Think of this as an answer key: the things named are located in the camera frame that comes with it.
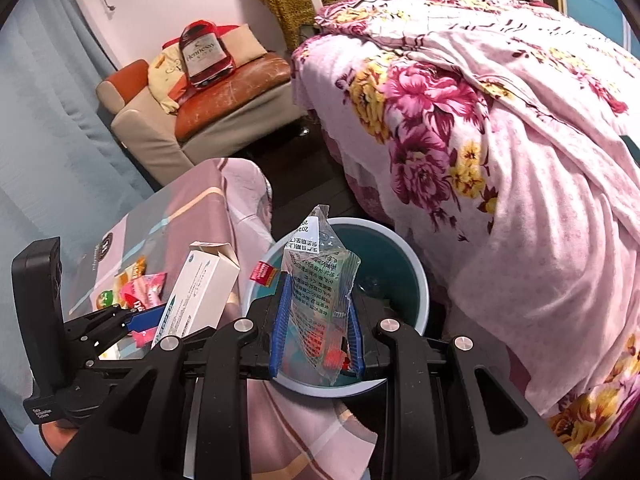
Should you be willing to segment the operator left hand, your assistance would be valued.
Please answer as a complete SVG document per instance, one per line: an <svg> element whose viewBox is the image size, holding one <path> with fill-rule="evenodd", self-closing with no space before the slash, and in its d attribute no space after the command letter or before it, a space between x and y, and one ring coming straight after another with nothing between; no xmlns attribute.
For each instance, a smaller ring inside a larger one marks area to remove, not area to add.
<svg viewBox="0 0 640 480"><path fill-rule="evenodd" d="M79 428L66 419L46 422L39 427L40 436L47 448L58 456L62 453L70 440L76 436Z"/></svg>

